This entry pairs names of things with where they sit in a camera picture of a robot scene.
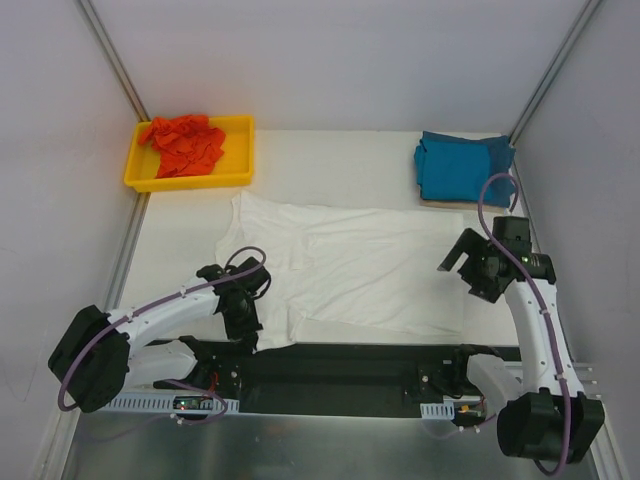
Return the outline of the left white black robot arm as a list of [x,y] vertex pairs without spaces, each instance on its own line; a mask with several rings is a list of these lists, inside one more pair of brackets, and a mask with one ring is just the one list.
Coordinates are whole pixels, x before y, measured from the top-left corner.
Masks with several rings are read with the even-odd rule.
[[256,302],[271,286],[263,261],[207,265],[180,289],[146,305],[79,310],[48,360],[60,382],[58,407],[92,413],[122,390],[143,385],[213,392],[221,380],[212,353],[192,335],[161,339],[192,321],[220,316],[228,341],[252,353],[262,325]]

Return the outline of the white t shirt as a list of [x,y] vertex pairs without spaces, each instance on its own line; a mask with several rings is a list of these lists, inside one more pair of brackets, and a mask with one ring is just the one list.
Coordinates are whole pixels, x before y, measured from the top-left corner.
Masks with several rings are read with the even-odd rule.
[[257,303],[258,349],[296,343],[306,326],[339,324],[460,337],[463,289],[437,269],[463,229],[460,214],[299,206],[247,191],[231,204],[218,260],[255,246],[272,276]]

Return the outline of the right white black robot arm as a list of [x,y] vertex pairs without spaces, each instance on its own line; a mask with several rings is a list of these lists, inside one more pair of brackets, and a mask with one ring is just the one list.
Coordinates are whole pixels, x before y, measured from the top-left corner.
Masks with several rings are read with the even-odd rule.
[[532,249],[529,221],[498,216],[479,234],[465,229],[439,268],[457,272],[470,294],[504,299],[515,324],[522,374],[507,370],[493,347],[462,344],[432,376],[442,394],[477,390],[497,417],[502,453],[557,467],[582,461],[605,421],[601,401],[587,396],[573,366],[557,312],[551,258]]

